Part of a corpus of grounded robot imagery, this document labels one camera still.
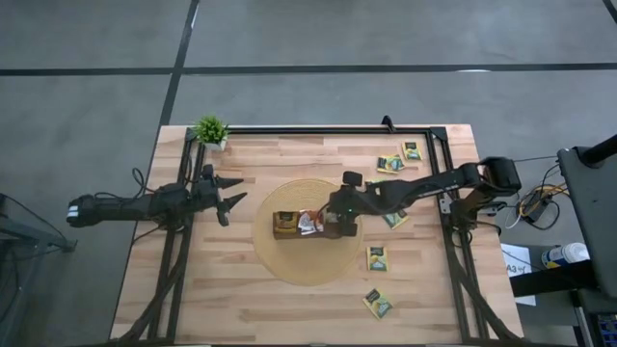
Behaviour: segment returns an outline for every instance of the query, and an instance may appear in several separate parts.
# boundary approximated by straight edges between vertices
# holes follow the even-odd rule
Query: white container
[[[580,242],[553,248],[542,253],[542,263],[547,269],[572,264],[579,261],[589,260],[587,246]]]
[[[211,143],[204,143],[203,145],[205,146],[206,149],[208,150],[212,150],[212,151],[224,151],[225,150],[225,144],[228,142],[228,138],[224,138],[221,143],[219,144],[211,144]]]

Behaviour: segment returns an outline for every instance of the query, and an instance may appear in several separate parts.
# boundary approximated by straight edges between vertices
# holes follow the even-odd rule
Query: green plant
[[[197,122],[193,130],[201,143],[219,144],[228,135],[229,125],[224,125],[215,116],[204,116]]]

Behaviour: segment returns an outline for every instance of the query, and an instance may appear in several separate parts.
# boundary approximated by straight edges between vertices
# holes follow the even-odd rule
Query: wooden table
[[[446,128],[454,166],[477,161],[471,127],[461,124]],[[185,129],[162,127],[150,188],[175,182]],[[424,159],[410,163],[410,168],[397,176],[377,173],[376,157],[400,153],[403,141],[417,142]],[[362,248],[356,265],[341,279],[297,286],[270,274],[253,248],[255,213],[268,194],[285,182],[310,177],[340,184],[347,170],[362,173],[364,179],[413,180],[431,174],[426,149],[424,138],[416,135],[234,135],[225,152],[208,152],[206,162],[214,164],[216,174],[245,180],[223,195],[249,195],[232,210],[229,227],[218,225],[214,210],[196,215],[175,342],[459,342],[434,198],[418,200],[408,208],[410,220],[396,230],[390,230],[380,217],[362,217],[363,245],[386,246],[389,250],[391,270],[387,273],[367,272]],[[137,235],[152,227],[151,223],[140,223]],[[151,299],[164,239],[164,232],[155,232],[133,246],[112,337],[126,332]],[[522,336],[495,230],[476,229],[472,252],[482,294],[508,328]],[[395,307],[381,321],[362,303],[362,297],[374,287],[388,294]],[[469,300],[466,308],[472,322]],[[161,327],[167,324],[166,316],[164,312]]]

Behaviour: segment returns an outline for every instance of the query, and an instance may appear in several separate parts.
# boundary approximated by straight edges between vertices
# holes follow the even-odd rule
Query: black metal frame
[[[427,144],[428,159],[431,165],[431,171],[433,174],[437,174],[440,171],[439,160],[437,156],[437,149],[435,142],[438,141],[442,146],[443,159],[445,168],[451,170],[454,168],[452,162],[452,156],[450,153],[449,142],[447,139],[447,132],[444,127],[395,127],[388,116],[384,117],[382,125],[377,126],[343,126],[343,127],[328,127],[328,126],[266,126],[266,127],[242,127],[232,126],[230,129],[231,135],[247,135],[247,134],[261,134],[261,135],[290,135],[290,134],[410,134],[410,135],[422,135],[424,136]],[[191,160],[191,148],[193,140],[190,136],[190,132],[187,129],[184,148],[182,149],[182,157],[180,159],[180,168],[178,169],[177,181],[180,183],[185,182],[185,172],[187,168],[188,160]],[[194,166],[193,177],[197,177],[201,174],[201,164],[205,156],[205,149],[202,145],[199,145],[197,152],[197,160]],[[463,281],[468,285],[467,290],[474,290],[479,295],[479,286],[477,281],[477,275],[473,264],[473,256],[471,253],[471,247],[467,240],[461,239],[461,249],[464,256],[464,270],[460,264],[455,252],[455,245],[452,240],[452,229],[448,224],[448,215],[445,214],[440,208],[440,200],[444,198],[443,195],[437,196],[438,210],[440,213],[440,219],[442,222],[443,241],[445,248],[445,255],[448,263],[448,269],[451,278],[452,294],[454,299],[454,306],[456,308],[457,320],[459,323],[459,331],[463,344],[475,344],[475,345],[491,345],[491,346],[512,346],[520,345],[521,341],[512,340],[495,340],[490,339],[487,321],[483,317],[480,306],[473,300],[474,318],[476,327],[478,329],[479,337],[472,337],[469,330],[469,320],[467,312],[465,310],[465,299],[463,295]],[[148,305],[146,311],[136,321],[133,328],[137,327],[131,334],[121,337],[119,341],[110,341],[115,343],[114,345],[171,345],[174,344],[175,330],[177,327],[177,319],[179,315],[179,307],[181,303],[182,287],[184,282],[184,273],[186,270],[189,243],[192,233],[193,217],[187,219],[184,228],[181,231],[181,244],[178,253],[177,260],[173,269],[170,271],[172,263],[172,252],[174,248],[174,240],[176,232],[168,231],[165,240],[165,246],[163,249],[163,256],[161,259],[161,267],[159,271],[159,278],[157,281],[157,289],[152,299],[152,302]],[[174,289],[172,298],[172,305],[169,311],[169,324],[167,330],[163,336],[159,335],[159,322],[161,315],[161,306],[169,294],[171,289]],[[140,339],[148,328],[148,335],[146,339]],[[525,345],[542,346],[542,344],[525,343]]]

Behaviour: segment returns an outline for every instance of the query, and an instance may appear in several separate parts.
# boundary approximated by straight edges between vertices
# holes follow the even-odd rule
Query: white paper
[[[529,249],[526,247],[512,246],[501,244],[501,250],[505,253],[511,254],[522,261],[518,261],[508,254],[503,255],[503,260],[508,268],[508,277],[514,277],[522,274],[528,274],[531,272],[531,263],[529,259]],[[515,298],[518,304],[536,306],[536,296],[529,295],[526,297]]]

